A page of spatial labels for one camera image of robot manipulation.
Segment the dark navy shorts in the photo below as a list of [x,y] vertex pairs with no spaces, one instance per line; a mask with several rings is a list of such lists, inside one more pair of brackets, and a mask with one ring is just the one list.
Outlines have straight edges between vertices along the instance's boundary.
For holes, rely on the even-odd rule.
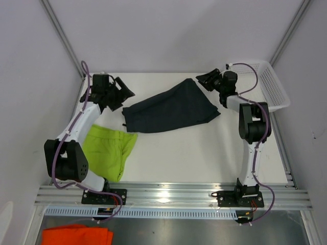
[[205,124],[220,115],[196,82],[187,78],[173,88],[124,107],[127,132],[161,133]]

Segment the lime green shorts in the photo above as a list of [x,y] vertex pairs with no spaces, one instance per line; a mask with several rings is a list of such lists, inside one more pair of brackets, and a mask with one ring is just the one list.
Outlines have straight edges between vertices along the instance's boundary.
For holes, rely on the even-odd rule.
[[110,182],[119,182],[136,141],[137,134],[92,125],[82,146],[89,169]]

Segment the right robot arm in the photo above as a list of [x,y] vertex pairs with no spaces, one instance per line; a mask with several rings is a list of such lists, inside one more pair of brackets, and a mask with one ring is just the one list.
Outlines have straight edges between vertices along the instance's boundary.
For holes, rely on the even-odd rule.
[[218,69],[197,76],[198,82],[207,91],[219,92],[220,104],[239,114],[239,136],[243,140],[243,163],[233,200],[245,206],[260,192],[258,183],[260,158],[264,143],[271,134],[268,104],[246,99],[237,92],[238,75],[234,71]]

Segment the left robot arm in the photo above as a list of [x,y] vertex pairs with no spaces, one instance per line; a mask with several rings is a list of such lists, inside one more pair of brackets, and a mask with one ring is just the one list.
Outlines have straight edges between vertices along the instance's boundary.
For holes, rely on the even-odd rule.
[[95,73],[86,77],[87,87],[80,97],[77,111],[64,131],[44,144],[48,175],[58,189],[76,185],[93,190],[93,198],[106,204],[111,192],[105,188],[106,180],[89,169],[82,145],[94,122],[109,108],[115,111],[135,94],[120,77]]

